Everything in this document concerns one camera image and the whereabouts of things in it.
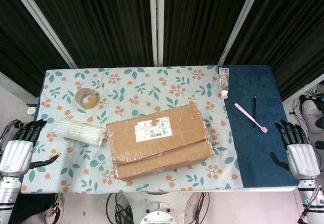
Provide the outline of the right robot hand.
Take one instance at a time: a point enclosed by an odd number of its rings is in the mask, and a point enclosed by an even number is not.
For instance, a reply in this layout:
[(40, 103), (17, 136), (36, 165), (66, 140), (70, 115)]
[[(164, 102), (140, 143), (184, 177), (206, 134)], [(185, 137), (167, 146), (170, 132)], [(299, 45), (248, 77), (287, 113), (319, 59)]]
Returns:
[(288, 162), (280, 161), (274, 152), (270, 152), (272, 161), (298, 180), (315, 179), (319, 176), (320, 168), (315, 151), (308, 143), (304, 130), (299, 125), (284, 120), (275, 123), (275, 127), (280, 134)]

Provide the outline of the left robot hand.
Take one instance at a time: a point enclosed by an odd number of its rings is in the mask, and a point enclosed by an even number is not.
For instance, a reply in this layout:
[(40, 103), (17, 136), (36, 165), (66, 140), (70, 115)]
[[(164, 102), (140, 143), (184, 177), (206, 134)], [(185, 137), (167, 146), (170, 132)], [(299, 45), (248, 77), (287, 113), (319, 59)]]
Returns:
[(28, 170), (44, 167), (58, 159), (53, 156), (45, 161), (32, 162), (33, 149), (36, 146), (46, 120), (31, 121), (19, 129), (12, 140), (8, 141), (0, 160), (0, 176), (22, 177)]

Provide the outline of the brown cardboard box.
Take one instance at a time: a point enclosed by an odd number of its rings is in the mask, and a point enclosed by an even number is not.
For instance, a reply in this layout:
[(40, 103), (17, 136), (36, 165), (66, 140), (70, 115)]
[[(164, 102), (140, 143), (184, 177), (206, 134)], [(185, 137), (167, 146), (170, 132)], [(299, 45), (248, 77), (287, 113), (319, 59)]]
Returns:
[(114, 175), (122, 181), (186, 167), (214, 154), (197, 104), (107, 126)]

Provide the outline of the grey round robot base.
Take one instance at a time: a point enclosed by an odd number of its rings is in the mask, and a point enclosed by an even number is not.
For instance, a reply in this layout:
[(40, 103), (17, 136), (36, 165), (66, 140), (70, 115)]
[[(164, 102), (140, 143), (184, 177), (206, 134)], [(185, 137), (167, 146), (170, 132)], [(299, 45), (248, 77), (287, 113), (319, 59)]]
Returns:
[(139, 224), (184, 224), (184, 207), (154, 202), (144, 208)]

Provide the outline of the grey chair base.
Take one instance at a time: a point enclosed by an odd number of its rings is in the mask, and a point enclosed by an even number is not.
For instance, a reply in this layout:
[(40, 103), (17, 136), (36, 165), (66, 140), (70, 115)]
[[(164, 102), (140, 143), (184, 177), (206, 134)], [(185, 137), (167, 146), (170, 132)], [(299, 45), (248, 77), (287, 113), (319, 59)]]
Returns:
[(22, 121), (20, 121), (19, 119), (10, 121), (0, 136), (0, 146), (2, 146), (3, 143), (5, 142), (5, 139), (12, 127), (16, 128), (16, 129), (21, 129), (23, 127), (23, 125), (24, 125), (24, 123)]

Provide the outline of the black trousers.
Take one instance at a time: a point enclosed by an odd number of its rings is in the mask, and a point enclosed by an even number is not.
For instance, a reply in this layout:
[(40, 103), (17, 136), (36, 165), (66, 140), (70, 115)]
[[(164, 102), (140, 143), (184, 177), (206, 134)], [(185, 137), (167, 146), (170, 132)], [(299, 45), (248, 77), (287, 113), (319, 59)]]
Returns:
[(56, 194), (18, 194), (8, 224), (21, 224), (31, 216), (48, 210)]

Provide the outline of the black and white sneaker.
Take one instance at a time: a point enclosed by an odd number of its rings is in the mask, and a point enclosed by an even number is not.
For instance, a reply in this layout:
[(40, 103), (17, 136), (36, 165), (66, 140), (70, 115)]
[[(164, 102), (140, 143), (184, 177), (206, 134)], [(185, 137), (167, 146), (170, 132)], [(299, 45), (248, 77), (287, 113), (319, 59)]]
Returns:
[(57, 194), (54, 203), (44, 212), (47, 224), (57, 224), (60, 222), (64, 213), (63, 195)]

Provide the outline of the pink toothbrush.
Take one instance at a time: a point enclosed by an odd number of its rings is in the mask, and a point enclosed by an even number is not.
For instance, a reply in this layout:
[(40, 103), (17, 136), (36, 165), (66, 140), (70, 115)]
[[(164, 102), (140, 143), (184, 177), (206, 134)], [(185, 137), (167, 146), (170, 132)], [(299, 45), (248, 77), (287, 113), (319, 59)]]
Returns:
[(238, 103), (235, 103), (234, 106), (243, 113), (249, 120), (251, 120), (263, 133), (267, 133), (268, 129), (266, 127), (261, 126), (242, 106)]

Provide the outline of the bundle of white straws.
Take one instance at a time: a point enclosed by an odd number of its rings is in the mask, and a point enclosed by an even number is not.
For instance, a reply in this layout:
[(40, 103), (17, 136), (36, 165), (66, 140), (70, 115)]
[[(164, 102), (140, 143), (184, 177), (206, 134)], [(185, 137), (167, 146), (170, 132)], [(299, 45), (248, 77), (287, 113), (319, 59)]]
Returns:
[(57, 136), (92, 146), (101, 146), (103, 139), (107, 136), (104, 128), (69, 119), (55, 121), (53, 133)]

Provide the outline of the blue cloth mat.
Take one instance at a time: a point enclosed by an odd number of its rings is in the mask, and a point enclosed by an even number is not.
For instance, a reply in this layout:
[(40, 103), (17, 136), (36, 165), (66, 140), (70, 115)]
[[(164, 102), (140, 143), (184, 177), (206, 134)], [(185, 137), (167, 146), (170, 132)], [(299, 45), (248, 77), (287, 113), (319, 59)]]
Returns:
[[(275, 127), (275, 123), (287, 117), (271, 67), (236, 65), (228, 66), (228, 69), (229, 93), (224, 102), (243, 187), (294, 189), (298, 180), (270, 157), (270, 152), (274, 152), (280, 161), (288, 161)], [(268, 129), (267, 133), (257, 126), (253, 129), (253, 122), (234, 106), (238, 103), (253, 117), (254, 95), (257, 97), (255, 120)]]

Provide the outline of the yellow packing tape roll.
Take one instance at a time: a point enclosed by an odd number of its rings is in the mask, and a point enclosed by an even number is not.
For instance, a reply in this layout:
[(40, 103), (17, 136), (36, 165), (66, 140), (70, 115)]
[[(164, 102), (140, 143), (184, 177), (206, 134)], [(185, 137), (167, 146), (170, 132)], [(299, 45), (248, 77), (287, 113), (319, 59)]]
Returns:
[(74, 98), (81, 108), (92, 109), (99, 101), (99, 93), (94, 89), (81, 88), (76, 92)]

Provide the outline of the floral toothpaste tube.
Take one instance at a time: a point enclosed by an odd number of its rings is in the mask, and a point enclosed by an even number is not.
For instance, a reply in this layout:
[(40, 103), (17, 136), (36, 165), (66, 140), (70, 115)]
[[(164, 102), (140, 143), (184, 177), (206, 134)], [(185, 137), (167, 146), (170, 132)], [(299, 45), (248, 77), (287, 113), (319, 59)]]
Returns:
[(228, 91), (229, 91), (229, 69), (220, 67), (219, 76), (220, 76), (221, 98), (227, 99)]

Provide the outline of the floral leaf print tablecloth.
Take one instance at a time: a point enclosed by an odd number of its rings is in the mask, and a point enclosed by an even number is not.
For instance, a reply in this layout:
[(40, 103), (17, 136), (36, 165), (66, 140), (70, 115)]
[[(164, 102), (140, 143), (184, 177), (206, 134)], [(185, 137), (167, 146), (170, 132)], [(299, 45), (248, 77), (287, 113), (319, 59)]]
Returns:
[[(86, 195), (241, 188), (237, 153), (217, 71), (216, 66), (47, 71), (37, 113), (37, 118), (47, 124), (32, 159), (43, 161), (55, 155), (58, 159), (29, 170), (21, 192)], [(83, 109), (75, 101), (81, 88), (99, 93), (94, 108)], [(106, 143), (90, 146), (53, 133), (53, 124), (60, 119), (106, 127), (111, 122), (192, 103), (202, 114), (214, 155), (197, 164), (127, 182), (114, 177)]]

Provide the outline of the white frame post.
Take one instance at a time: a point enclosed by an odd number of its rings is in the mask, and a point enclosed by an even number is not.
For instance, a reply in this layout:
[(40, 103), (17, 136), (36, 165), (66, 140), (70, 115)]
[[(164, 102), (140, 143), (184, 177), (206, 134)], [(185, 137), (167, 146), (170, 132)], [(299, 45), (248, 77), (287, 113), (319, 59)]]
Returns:
[(255, 0), (245, 0), (245, 3), (244, 3), (244, 5), (243, 5), (243, 7), (242, 7), (242, 9), (241, 9), (241, 11), (239, 13), (239, 16), (238, 16), (238, 18), (236, 20), (236, 23), (235, 23), (235, 25), (234, 25), (234, 27), (232, 29), (232, 32), (231, 32), (230, 36), (228, 38), (228, 41), (227, 41), (226, 46), (225, 46), (225, 48), (224, 48), (224, 50), (222, 52), (222, 55), (221, 55), (221, 57), (220, 57), (220, 59), (218, 61), (217, 66), (222, 66), (224, 64), (224, 62), (225, 62), (225, 60), (226, 60), (226, 58), (228, 56), (228, 53), (230, 52), (230, 50), (231, 50), (231, 48), (232, 48), (232, 46), (233, 46), (233, 44), (234, 44), (234, 42), (235, 42), (235, 40), (237, 38), (237, 36), (238, 36), (238, 34), (239, 34), (239, 32), (240, 32), (240, 30), (241, 30), (241, 28), (242, 28), (242, 26), (243, 26), (243, 24), (245, 22), (250, 10), (251, 10), (254, 2), (255, 2)]
[(76, 65), (75, 61), (73, 60), (72, 56), (62, 43), (61, 39), (41, 11), (40, 7), (37, 5), (35, 0), (20, 0), (24, 7), (28, 10), (30, 15), (33, 17), (35, 22), (38, 24), (40, 29), (43, 31), (43, 33), (46, 35), (46, 37), (49, 39), (51, 44), (54, 46), (56, 51), (59, 53), (59, 55), (62, 57), (62, 59), (65, 61), (65, 63), (68, 65), (71, 69), (77, 69), (78, 66)]
[(150, 0), (152, 55), (155, 67), (164, 64), (165, 0)]

